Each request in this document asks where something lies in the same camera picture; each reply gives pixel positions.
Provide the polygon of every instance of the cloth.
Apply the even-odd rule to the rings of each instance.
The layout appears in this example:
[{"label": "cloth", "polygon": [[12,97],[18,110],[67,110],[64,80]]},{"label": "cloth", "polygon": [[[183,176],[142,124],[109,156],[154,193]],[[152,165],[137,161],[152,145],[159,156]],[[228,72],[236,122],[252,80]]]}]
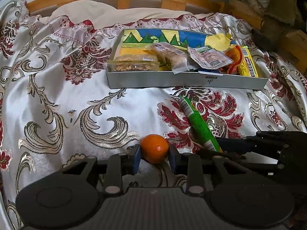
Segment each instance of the cloth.
[{"label": "cloth", "polygon": [[[5,216],[5,206],[10,219],[0,219],[2,229],[22,226],[14,203],[22,188],[75,160],[128,152],[152,133],[163,135],[181,152],[200,148],[174,96],[196,103],[216,136],[240,138],[259,130],[306,132],[307,80],[278,55],[260,51],[252,41],[251,26],[243,20],[220,13],[200,19],[187,14],[124,25],[122,16],[113,26],[95,29],[90,20],[76,23],[68,16],[42,22],[39,16],[30,16],[25,3],[13,0],[0,13],[0,213]],[[261,91],[111,90],[105,62],[121,30],[136,27],[229,32],[236,43],[249,46],[269,81]],[[271,161],[257,158],[248,156],[249,161]],[[185,177],[174,176],[167,162],[152,165],[141,160],[138,174],[124,176],[123,183],[125,188],[182,186]]]},{"label": "cloth", "polygon": [[75,24],[84,20],[90,20],[94,28],[110,27],[117,23],[127,24],[139,19],[178,18],[181,15],[191,15],[196,18],[204,18],[206,16],[205,14],[193,15],[187,11],[174,11],[161,8],[139,7],[116,9],[105,3],[80,0],[59,7],[50,17],[44,17],[40,21],[46,23],[62,15],[67,15]]}]

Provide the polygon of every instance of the plastic bag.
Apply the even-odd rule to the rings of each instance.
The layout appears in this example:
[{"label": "plastic bag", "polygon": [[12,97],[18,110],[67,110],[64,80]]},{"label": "plastic bag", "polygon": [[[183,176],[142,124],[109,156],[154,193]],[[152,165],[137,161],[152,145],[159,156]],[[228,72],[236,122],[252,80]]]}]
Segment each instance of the plastic bag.
[{"label": "plastic bag", "polygon": [[124,54],[108,61],[112,72],[122,71],[157,71],[159,61],[151,54]]},{"label": "plastic bag", "polygon": [[216,70],[233,63],[233,60],[210,46],[188,47],[190,57],[202,68]]},{"label": "plastic bag", "polygon": [[227,65],[226,67],[220,68],[220,71],[226,74],[237,74],[238,66],[243,61],[243,53],[241,47],[237,44],[231,45],[226,51],[223,52],[223,54],[232,59],[233,63]]},{"label": "plastic bag", "polygon": [[198,66],[191,63],[187,53],[167,42],[151,44],[147,49],[156,54],[159,61],[167,65],[174,74],[198,69]]}]

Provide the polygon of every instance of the bed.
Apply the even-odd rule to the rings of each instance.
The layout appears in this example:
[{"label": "bed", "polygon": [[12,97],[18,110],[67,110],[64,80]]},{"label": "bed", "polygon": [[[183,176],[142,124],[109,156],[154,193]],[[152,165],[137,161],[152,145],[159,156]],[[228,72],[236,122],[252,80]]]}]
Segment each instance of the bed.
[{"label": "bed", "polygon": [[[193,15],[184,11],[186,3],[211,13]],[[23,187],[76,160],[127,152],[152,133],[163,135],[182,152],[197,150],[200,145],[174,96],[193,100],[216,136],[241,138],[265,130],[307,132],[307,80],[277,54],[261,51],[252,41],[250,24],[222,13],[228,10],[226,4],[162,0],[161,8],[127,9],[128,4],[129,0],[118,0],[115,9],[90,0],[28,4],[13,0],[1,9],[1,230],[22,227],[14,202]],[[58,9],[50,17],[30,15],[53,5]],[[261,91],[111,90],[105,62],[120,31],[136,27],[229,32],[232,40],[250,48],[269,81]],[[246,158],[276,163],[255,153]],[[142,160],[138,174],[124,176],[123,182],[125,187],[184,186],[185,177],[174,176],[167,162],[152,165]]]}]

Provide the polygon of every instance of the silver tray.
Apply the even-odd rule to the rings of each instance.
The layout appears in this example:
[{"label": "silver tray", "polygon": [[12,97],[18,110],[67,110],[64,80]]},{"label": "silver tray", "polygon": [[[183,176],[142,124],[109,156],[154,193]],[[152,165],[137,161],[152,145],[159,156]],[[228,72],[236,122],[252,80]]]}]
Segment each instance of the silver tray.
[{"label": "silver tray", "polygon": [[[119,55],[124,30],[120,33],[115,43],[110,59],[113,60]],[[172,71],[125,71],[111,72],[108,66],[106,76],[111,89],[118,88],[144,88],[144,87],[175,87],[175,86],[200,86],[219,88],[239,88],[262,90],[268,81],[268,77],[262,69],[255,63],[259,77],[247,77],[231,74],[203,74],[197,71],[187,71],[174,74]]]}]

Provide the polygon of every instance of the mandarin orange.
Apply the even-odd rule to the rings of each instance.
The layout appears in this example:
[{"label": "mandarin orange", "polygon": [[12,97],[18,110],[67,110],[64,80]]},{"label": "mandarin orange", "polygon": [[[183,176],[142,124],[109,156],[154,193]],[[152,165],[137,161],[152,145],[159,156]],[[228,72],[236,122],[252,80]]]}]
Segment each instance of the mandarin orange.
[{"label": "mandarin orange", "polygon": [[168,142],[160,135],[147,135],[141,140],[140,145],[143,158],[152,164],[161,163],[167,157]]}]

